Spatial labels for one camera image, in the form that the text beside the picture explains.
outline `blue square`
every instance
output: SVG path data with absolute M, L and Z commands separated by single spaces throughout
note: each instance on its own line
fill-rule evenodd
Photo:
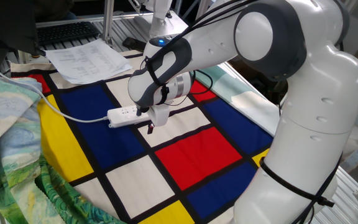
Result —
M 70 116 L 91 120 L 107 116 L 107 111 L 114 109 L 107 94 L 101 86 L 88 86 L 60 94 Z M 96 123 L 76 123 L 102 169 L 118 162 L 132 158 L 144 148 L 126 126 L 109 128 L 109 121 Z
M 266 131 L 222 99 L 207 103 L 204 107 L 241 150 L 247 154 L 251 154 L 273 141 L 273 138 Z
M 205 218 L 226 203 L 238 198 L 248 187 L 256 170 L 249 164 L 229 171 L 189 194 L 187 199 L 201 218 Z

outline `keyboard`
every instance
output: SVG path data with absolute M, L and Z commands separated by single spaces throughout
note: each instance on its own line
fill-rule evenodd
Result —
M 76 22 L 71 24 L 37 28 L 40 45 L 52 44 L 73 38 L 84 38 L 98 35 L 99 31 L 90 22 Z

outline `paper document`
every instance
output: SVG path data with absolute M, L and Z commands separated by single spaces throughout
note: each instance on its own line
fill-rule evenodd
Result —
M 94 83 L 132 68 L 126 58 L 101 39 L 46 53 L 62 77 L 72 84 Z

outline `yellow square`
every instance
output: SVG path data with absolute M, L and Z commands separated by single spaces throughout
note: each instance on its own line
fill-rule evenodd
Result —
M 180 201 L 163 208 L 139 224 L 194 224 L 193 219 Z
M 53 95 L 47 99 L 58 109 Z M 67 182 L 93 173 L 65 118 L 54 112 L 44 100 L 39 102 L 37 110 L 41 120 L 41 146 L 48 163 Z
M 264 152 L 261 152 L 260 154 L 254 156 L 252 159 L 255 161 L 255 163 L 260 167 L 259 161 L 262 157 L 265 157 L 267 155 L 267 152 L 269 149 L 266 149 Z

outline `red square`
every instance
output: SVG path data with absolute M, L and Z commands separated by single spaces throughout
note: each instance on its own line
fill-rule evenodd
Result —
M 203 84 L 201 84 L 199 81 L 196 80 L 193 83 L 193 86 L 191 87 L 190 93 L 201 93 L 201 92 L 204 92 L 205 90 L 207 90 L 207 88 Z M 213 93 L 212 91 L 208 91 L 203 94 L 195 94 L 193 96 L 199 102 L 201 102 L 203 100 L 209 100 L 209 99 L 216 97 L 215 93 Z
M 209 128 L 156 152 L 184 190 L 241 159 L 216 128 Z
M 47 85 L 47 83 L 45 82 L 44 80 L 44 77 L 40 74 L 35 74 L 35 75 L 28 75 L 26 77 L 29 77 L 29 78 L 34 78 L 37 80 L 37 82 L 41 83 L 42 85 L 42 93 L 43 94 L 46 94 L 46 93 L 49 93 L 50 92 L 50 88 L 49 86 Z

